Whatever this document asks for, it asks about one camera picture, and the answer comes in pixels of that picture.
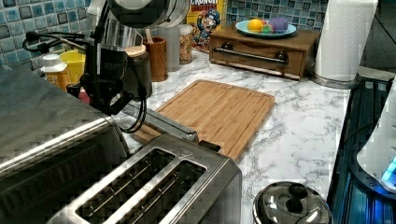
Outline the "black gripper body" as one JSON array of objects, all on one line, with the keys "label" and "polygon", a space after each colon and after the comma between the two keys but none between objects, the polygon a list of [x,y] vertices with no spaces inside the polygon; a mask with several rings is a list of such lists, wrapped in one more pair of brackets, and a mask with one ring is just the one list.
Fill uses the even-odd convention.
[{"label": "black gripper body", "polygon": [[76,84],[66,86],[68,93],[78,97],[83,88],[90,98],[90,105],[106,115],[117,115],[133,98],[124,89],[128,55],[100,44],[90,44],[85,50],[84,73]]}]

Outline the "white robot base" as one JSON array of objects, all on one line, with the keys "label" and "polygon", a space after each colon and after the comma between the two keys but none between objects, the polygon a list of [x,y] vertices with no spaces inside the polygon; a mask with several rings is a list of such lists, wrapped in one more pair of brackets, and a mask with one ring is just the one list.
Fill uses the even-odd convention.
[{"label": "white robot base", "polygon": [[351,171],[369,190],[395,200],[396,156],[395,78],[370,138],[357,152]]}]

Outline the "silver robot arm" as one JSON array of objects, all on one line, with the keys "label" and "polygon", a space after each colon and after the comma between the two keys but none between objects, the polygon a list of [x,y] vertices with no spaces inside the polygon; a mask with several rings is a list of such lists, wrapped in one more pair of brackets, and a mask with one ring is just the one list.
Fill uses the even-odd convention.
[{"label": "silver robot arm", "polygon": [[123,81],[130,61],[126,50],[135,44],[133,30],[176,26],[188,11],[189,0],[91,0],[81,48],[84,72],[67,92],[77,97],[84,90],[91,106],[118,114],[134,99]]}]

